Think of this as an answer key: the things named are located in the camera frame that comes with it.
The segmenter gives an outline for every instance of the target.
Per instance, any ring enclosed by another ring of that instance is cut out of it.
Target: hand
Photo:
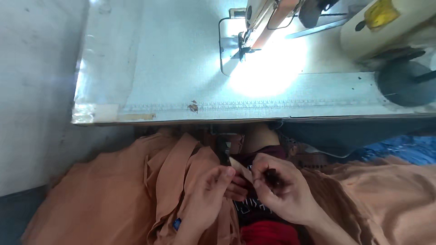
[[[218,217],[225,190],[235,173],[232,167],[218,166],[198,179],[182,225],[203,231],[209,228]]]
[[[272,187],[263,174],[275,169],[281,184]],[[308,225],[323,217],[301,172],[291,163],[263,153],[257,154],[252,166],[254,188],[258,199],[284,220]]]
[[[248,184],[249,182],[243,179],[240,173],[236,172],[224,196],[235,201],[244,201],[248,195],[248,190],[246,189]]]

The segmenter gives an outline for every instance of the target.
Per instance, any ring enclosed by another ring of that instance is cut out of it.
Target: blue tag
[[[180,224],[182,223],[182,220],[180,218],[176,219],[176,221],[174,221],[173,223],[173,227],[176,231],[179,230]]]

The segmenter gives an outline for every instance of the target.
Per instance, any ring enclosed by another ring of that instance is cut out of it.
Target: yellow label
[[[365,21],[368,28],[376,31],[393,22],[400,16],[392,4],[392,0],[378,0],[365,12]]]

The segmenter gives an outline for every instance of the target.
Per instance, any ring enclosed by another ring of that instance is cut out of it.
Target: tan cloth
[[[90,163],[75,164],[30,221],[25,245],[169,244],[196,179],[219,165],[209,147],[185,134],[156,134]],[[217,221],[199,244],[240,244],[233,203],[223,198]]]
[[[360,244],[436,244],[436,168],[396,157],[303,175],[320,206]]]
[[[161,133],[75,164],[39,207],[23,244],[169,244],[196,179],[218,164],[190,135]],[[359,244],[436,244],[436,167],[390,157],[323,172],[302,170],[315,200]],[[199,244],[240,244],[227,198]]]

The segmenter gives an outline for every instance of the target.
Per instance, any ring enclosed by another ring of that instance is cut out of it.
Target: gray wall
[[[86,0],[0,0],[0,196],[46,184],[133,140],[70,124]]]

